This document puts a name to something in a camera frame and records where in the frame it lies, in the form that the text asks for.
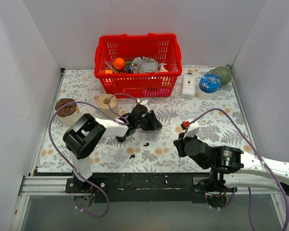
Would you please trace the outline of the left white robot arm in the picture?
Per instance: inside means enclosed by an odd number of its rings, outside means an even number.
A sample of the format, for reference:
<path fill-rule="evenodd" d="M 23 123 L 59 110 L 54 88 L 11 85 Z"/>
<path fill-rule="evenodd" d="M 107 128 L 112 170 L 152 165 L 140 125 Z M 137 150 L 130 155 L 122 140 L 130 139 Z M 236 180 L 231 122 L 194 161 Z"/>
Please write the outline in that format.
<path fill-rule="evenodd" d="M 161 128 L 162 123 L 156 118 L 155 112 L 143 104 L 137 104 L 130 113 L 116 120 L 98 119 L 88 113 L 84 114 L 63 135 L 63 141 L 72 157 L 74 185 L 84 193 L 92 189 L 90 155 L 101 138 L 116 137 L 119 142 L 124 142 L 137 129 L 152 131 Z"/>

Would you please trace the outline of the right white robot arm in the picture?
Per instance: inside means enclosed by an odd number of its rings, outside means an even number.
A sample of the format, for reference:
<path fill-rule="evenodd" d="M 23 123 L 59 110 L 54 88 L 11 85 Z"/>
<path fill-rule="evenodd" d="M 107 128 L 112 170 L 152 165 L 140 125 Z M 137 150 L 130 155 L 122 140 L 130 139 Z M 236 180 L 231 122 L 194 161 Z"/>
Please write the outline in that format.
<path fill-rule="evenodd" d="M 263 188 L 281 191 L 289 196 L 289 162 L 259 160 L 255 155 L 229 146 L 209 146 L 197 136 L 184 133 L 174 140 L 179 157 L 189 157 L 209 177 L 195 183 L 203 192 L 223 191 L 235 187 Z"/>

